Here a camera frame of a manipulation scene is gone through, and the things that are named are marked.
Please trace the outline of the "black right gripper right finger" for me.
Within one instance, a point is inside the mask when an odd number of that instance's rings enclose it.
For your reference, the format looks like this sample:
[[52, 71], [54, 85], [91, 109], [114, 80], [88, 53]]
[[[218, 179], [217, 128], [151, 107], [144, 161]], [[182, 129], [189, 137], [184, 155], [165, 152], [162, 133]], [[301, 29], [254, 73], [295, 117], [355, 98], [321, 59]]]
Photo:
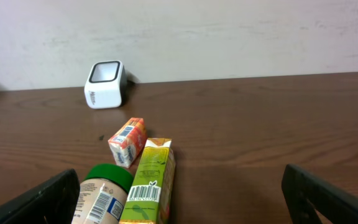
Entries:
[[358, 198], [294, 164], [282, 177], [282, 192], [293, 223], [358, 223]]

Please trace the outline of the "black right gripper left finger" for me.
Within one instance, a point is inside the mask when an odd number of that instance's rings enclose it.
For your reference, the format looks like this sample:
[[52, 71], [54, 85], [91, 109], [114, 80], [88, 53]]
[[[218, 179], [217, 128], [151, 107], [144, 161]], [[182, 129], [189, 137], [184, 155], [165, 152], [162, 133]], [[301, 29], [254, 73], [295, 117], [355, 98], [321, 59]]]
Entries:
[[0, 224], [71, 223], [79, 193], [76, 171], [64, 170], [0, 205]]

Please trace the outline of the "green lid spice jar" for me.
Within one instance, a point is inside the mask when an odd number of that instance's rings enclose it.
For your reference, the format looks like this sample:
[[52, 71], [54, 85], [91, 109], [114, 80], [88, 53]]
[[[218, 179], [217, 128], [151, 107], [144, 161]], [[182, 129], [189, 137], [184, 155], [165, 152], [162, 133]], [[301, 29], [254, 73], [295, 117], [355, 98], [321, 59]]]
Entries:
[[94, 166], [80, 184], [72, 224], [118, 224], [133, 180], [117, 165]]

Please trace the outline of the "orange tissue packet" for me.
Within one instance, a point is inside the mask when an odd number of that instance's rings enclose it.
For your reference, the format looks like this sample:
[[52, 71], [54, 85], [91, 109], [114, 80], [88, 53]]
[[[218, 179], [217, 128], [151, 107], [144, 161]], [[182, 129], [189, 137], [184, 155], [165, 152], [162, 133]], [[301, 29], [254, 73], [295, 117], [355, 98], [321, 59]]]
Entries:
[[108, 144], [118, 166], [130, 168], [143, 150], [147, 140], [147, 132], [143, 118], [131, 118]]

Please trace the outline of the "green juice carton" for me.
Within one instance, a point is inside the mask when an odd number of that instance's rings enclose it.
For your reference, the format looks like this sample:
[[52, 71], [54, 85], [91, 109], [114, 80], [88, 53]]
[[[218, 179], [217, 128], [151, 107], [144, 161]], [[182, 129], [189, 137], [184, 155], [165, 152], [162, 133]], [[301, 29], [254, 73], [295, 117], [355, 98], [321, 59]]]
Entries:
[[171, 143], [167, 138], [146, 141], [120, 224], [168, 222], [176, 168]]

